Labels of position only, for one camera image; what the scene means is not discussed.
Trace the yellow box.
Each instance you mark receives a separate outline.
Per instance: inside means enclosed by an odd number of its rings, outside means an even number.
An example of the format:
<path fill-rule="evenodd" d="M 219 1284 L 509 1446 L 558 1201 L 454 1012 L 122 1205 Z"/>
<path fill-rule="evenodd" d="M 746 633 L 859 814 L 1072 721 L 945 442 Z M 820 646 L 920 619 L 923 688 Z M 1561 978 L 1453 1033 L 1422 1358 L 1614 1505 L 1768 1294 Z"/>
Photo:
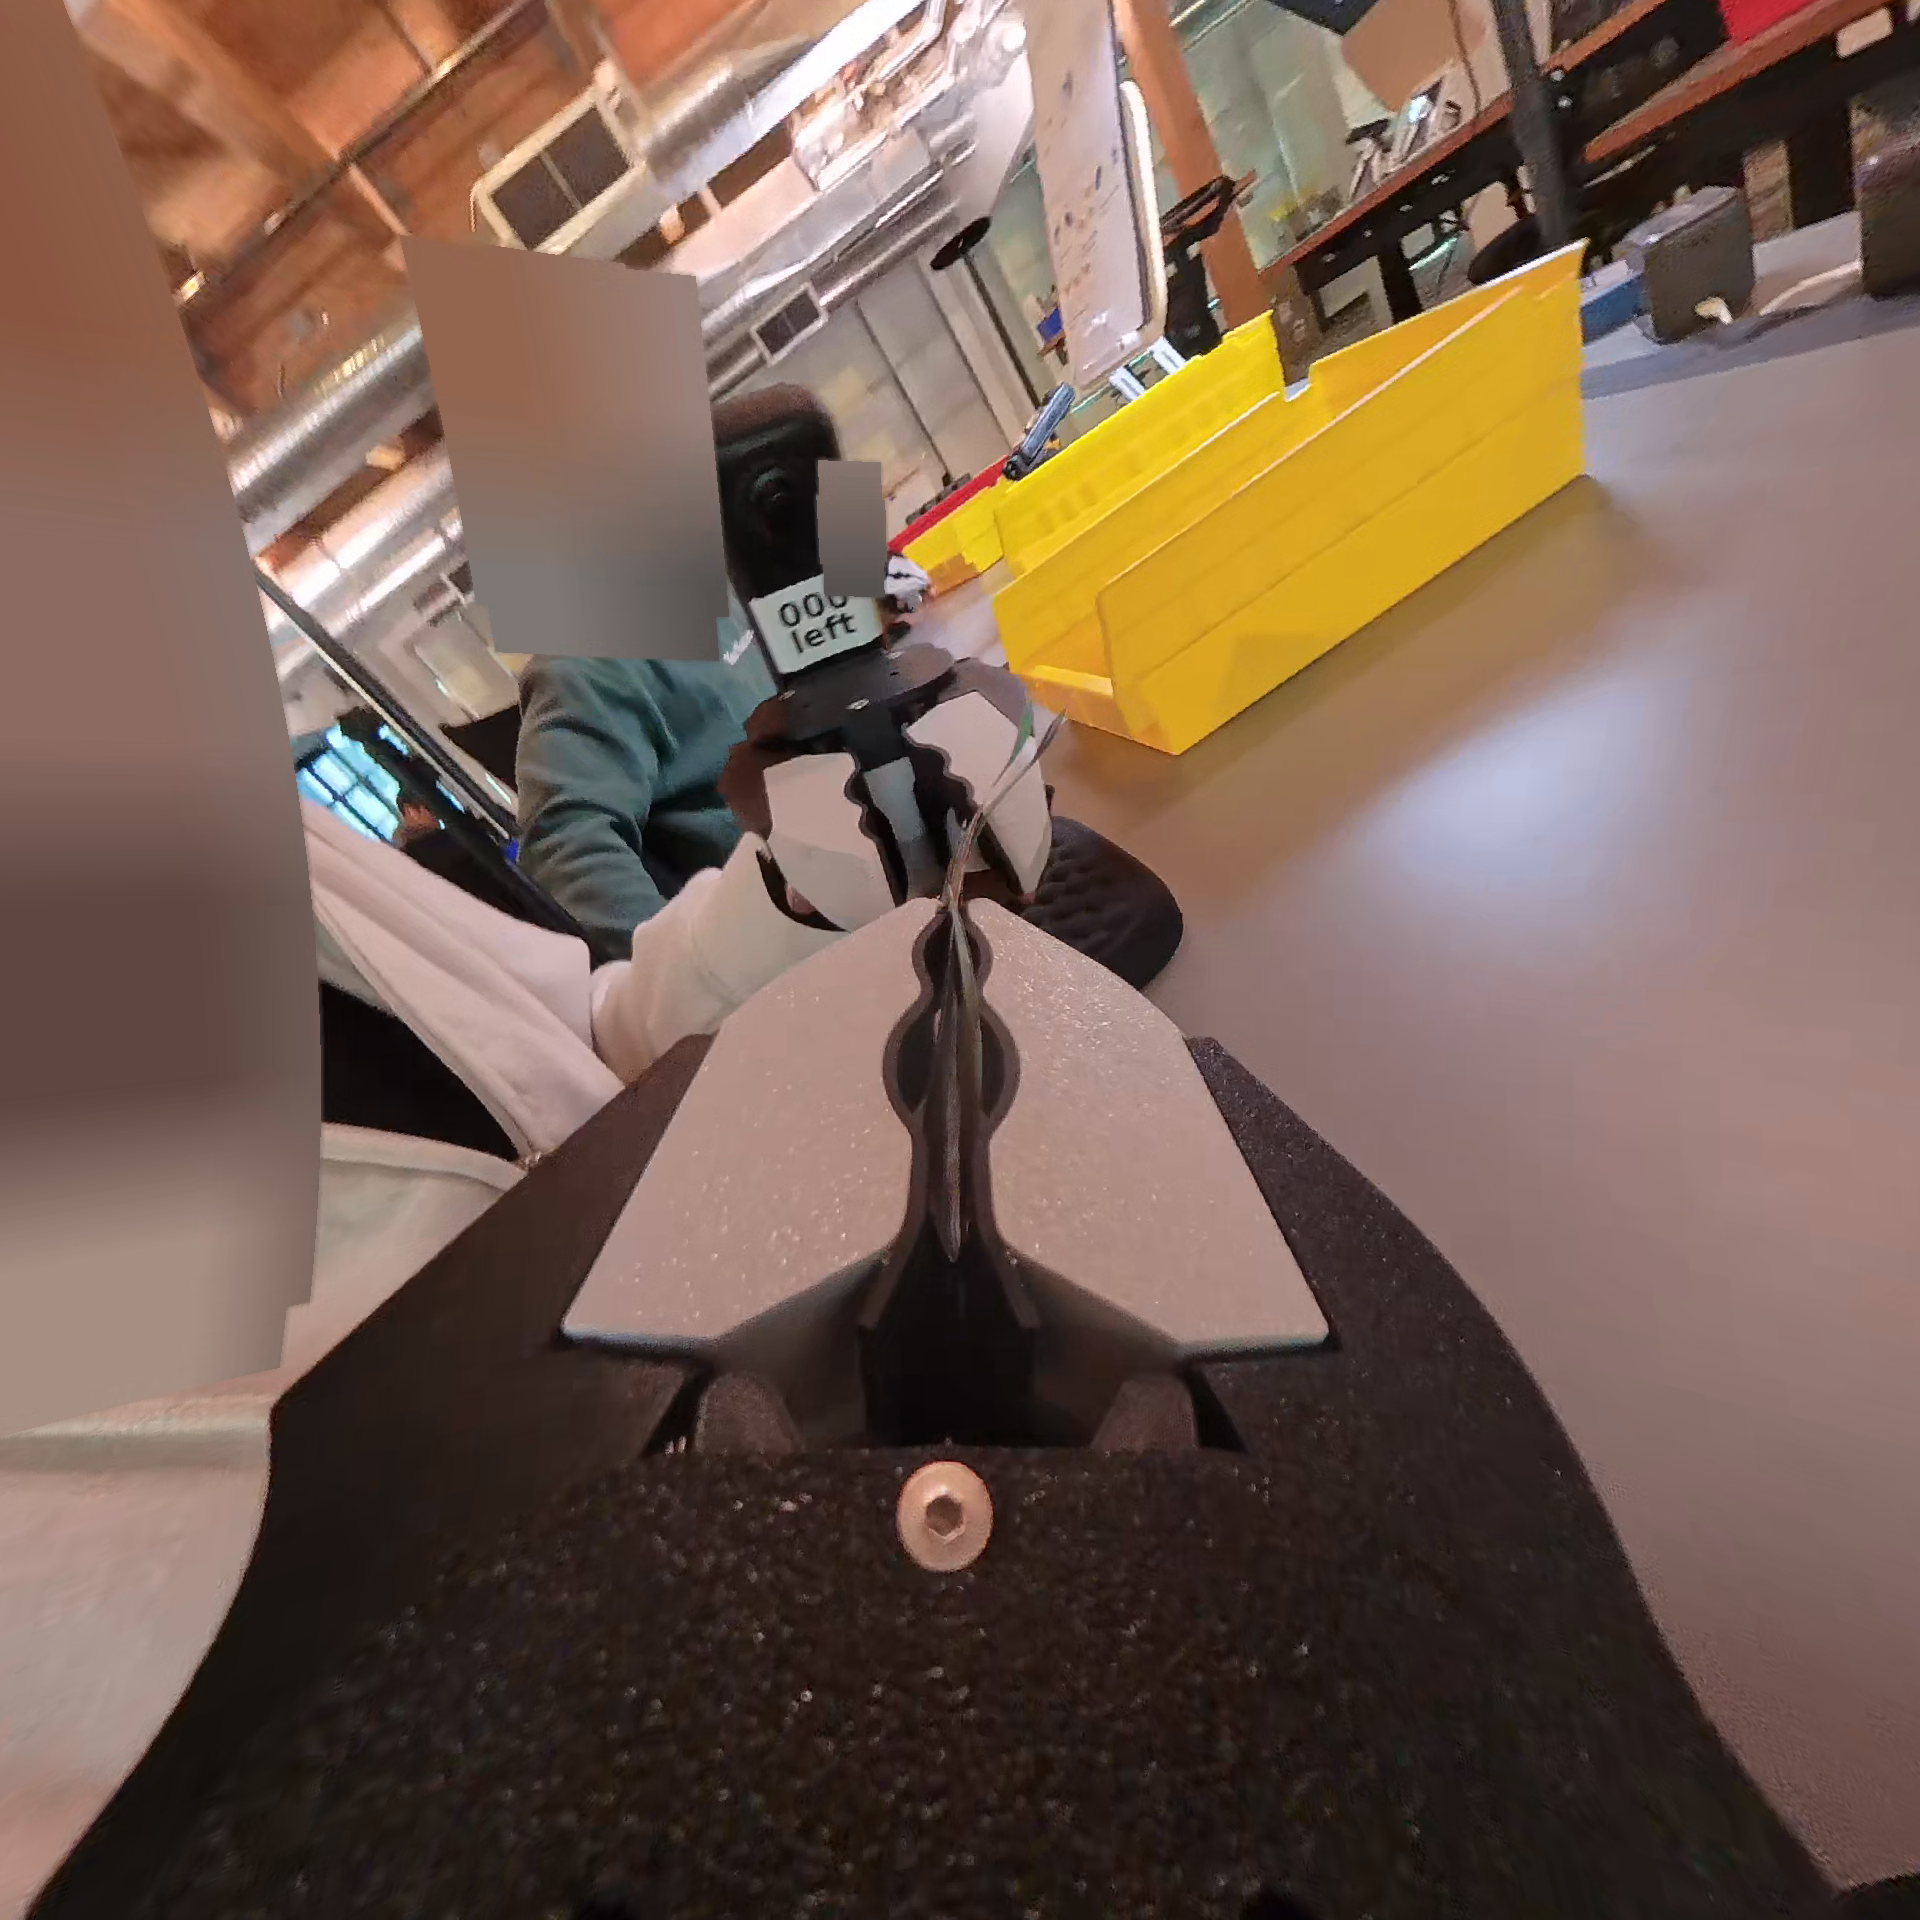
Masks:
<path fill-rule="evenodd" d="M 972 491 L 906 540 L 902 555 L 940 590 L 995 564 L 1029 574 L 1243 414 L 1283 394 L 1277 324 L 1251 319 L 1026 477 L 1001 475 Z"/>
<path fill-rule="evenodd" d="M 1044 708 L 1181 755 L 1582 473 L 1550 251 L 1332 352 L 996 592 Z"/>

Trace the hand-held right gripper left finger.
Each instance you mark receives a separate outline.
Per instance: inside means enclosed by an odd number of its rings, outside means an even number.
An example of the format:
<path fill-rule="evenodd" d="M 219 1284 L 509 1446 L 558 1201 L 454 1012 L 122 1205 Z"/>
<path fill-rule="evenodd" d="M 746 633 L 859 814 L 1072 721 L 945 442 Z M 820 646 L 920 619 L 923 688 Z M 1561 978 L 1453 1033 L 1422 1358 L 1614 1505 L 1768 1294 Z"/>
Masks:
<path fill-rule="evenodd" d="M 938 912 L 906 901 L 718 1028 L 567 1307 L 570 1340 L 785 1351 L 895 1245 L 915 1147 L 884 1065 Z"/>

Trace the person's light jacket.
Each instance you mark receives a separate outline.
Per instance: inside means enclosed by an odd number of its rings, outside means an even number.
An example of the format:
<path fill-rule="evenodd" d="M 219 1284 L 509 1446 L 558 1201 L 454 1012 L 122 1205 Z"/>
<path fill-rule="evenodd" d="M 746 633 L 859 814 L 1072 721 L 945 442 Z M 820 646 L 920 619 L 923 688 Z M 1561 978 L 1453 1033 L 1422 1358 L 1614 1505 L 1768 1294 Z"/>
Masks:
<path fill-rule="evenodd" d="M 309 1295 L 274 1365 L 4 1437 L 2 1911 L 107 1811 L 202 1665 L 265 1519 L 276 1402 L 615 1091 L 587 944 L 302 803 L 323 985 Z"/>

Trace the person's left forearm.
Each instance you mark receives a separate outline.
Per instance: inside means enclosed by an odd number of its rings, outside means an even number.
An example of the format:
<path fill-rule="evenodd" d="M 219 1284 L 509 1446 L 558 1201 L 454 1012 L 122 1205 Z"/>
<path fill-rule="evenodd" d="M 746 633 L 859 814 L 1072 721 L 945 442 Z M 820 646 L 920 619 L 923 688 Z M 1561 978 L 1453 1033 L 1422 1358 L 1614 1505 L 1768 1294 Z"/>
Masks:
<path fill-rule="evenodd" d="M 780 974 L 844 933 L 812 912 L 767 841 L 746 831 L 724 865 L 695 873 L 635 928 L 625 962 L 593 971 L 593 1050 L 630 1086 L 676 1043 L 715 1035 Z"/>

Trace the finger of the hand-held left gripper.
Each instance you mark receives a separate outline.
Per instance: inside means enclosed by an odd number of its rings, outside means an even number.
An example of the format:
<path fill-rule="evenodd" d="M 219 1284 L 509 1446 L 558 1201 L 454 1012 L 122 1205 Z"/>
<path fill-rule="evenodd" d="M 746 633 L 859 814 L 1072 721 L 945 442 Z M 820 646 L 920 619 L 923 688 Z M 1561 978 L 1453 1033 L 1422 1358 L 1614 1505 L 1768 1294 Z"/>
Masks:
<path fill-rule="evenodd" d="M 867 786 L 847 750 L 735 750 L 735 815 L 780 870 L 803 916 L 857 931 L 901 904 Z"/>
<path fill-rule="evenodd" d="M 904 726 L 937 893 L 1035 901 L 1052 854 L 1044 735 L 1022 683 L 962 683 Z"/>

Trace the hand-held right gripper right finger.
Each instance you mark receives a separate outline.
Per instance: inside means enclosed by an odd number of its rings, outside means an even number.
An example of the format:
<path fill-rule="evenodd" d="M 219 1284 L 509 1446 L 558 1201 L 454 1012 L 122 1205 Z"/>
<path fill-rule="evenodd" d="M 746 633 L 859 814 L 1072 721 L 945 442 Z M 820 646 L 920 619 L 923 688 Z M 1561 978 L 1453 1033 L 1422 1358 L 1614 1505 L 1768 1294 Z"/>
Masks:
<path fill-rule="evenodd" d="M 1329 1317 L 1178 1025 L 996 904 L 972 929 L 1012 1052 L 992 1221 L 1046 1305 L 1178 1361 L 1323 1347 Z"/>

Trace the dark grey desk device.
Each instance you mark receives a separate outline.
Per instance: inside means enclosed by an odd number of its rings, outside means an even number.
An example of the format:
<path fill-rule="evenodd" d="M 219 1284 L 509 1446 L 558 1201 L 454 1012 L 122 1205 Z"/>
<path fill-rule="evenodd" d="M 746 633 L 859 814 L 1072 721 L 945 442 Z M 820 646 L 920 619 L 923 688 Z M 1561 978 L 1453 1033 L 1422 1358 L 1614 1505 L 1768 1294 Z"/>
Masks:
<path fill-rule="evenodd" d="M 1634 225 L 1616 255 L 1640 285 L 1638 324 L 1670 345 L 1737 324 L 1757 288 L 1757 239 L 1747 192 L 1713 184 Z"/>

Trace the white hanging panel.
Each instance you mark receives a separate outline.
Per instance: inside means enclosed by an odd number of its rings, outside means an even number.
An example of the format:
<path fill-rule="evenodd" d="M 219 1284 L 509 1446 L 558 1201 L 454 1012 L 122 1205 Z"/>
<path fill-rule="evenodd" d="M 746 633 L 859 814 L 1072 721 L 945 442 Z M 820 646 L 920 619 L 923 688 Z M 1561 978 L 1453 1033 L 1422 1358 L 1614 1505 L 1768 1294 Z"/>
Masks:
<path fill-rule="evenodd" d="M 1020 20 L 1071 380 L 1092 392 L 1166 328 L 1150 125 L 1109 1 L 1020 1 Z"/>

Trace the maple leaf origami paper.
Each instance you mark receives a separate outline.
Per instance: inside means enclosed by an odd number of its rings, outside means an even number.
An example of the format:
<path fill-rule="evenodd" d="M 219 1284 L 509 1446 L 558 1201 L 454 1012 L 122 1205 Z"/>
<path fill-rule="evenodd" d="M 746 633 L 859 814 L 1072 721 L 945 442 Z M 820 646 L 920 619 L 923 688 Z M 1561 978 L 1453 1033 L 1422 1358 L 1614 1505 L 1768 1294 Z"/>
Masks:
<path fill-rule="evenodd" d="M 1041 717 L 1029 702 L 1014 728 L 1012 748 L 987 792 L 972 803 L 950 850 L 938 893 L 938 926 L 946 933 L 945 967 L 934 1003 L 930 1080 L 924 1097 L 930 1149 L 928 1218 L 940 1258 L 959 1268 L 970 1237 L 969 1149 L 981 1118 L 983 985 L 966 912 L 969 865 L 996 810 L 1020 780 L 1037 771 L 1065 726 L 1065 715 Z"/>

